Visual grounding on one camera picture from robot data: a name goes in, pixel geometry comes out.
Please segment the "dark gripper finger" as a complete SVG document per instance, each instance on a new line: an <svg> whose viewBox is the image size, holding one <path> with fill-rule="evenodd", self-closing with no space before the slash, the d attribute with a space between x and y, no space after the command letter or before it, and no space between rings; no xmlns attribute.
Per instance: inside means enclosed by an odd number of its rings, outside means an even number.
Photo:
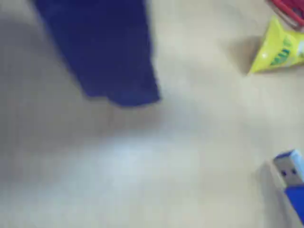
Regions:
<svg viewBox="0 0 304 228"><path fill-rule="evenodd" d="M160 99L143 0L35 0L60 54L89 97L121 106Z"/></svg>

